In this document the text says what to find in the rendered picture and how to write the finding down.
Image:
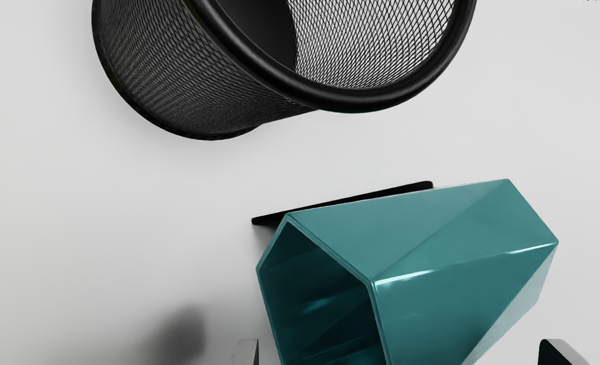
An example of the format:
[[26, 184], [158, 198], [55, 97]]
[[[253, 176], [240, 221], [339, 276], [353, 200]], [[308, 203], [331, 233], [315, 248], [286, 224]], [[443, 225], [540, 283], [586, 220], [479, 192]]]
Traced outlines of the black mesh pen holder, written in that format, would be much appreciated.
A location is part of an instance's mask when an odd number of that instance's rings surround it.
[[452, 62], [477, 0], [92, 0], [101, 65], [131, 108], [192, 139], [316, 110], [405, 102]]

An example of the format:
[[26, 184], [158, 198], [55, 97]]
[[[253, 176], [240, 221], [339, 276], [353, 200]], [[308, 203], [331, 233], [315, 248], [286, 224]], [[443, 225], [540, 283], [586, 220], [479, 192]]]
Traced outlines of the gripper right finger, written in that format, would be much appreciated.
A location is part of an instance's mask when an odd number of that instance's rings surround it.
[[538, 365], [590, 365], [568, 342], [550, 338], [539, 344]]

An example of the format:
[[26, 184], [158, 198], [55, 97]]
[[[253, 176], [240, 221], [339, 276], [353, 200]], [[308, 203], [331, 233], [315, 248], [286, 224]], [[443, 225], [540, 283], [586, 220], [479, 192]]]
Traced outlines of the teal faceted mug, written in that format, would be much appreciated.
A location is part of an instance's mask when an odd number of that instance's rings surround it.
[[281, 365], [475, 365], [537, 302], [558, 239], [508, 179], [254, 217]]

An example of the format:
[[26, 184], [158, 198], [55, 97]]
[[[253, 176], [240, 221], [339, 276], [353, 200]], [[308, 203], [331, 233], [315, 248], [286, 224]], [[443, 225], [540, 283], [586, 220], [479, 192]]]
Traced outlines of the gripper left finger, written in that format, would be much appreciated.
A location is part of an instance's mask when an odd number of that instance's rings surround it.
[[234, 348], [231, 365], [260, 365], [258, 339], [240, 340]]

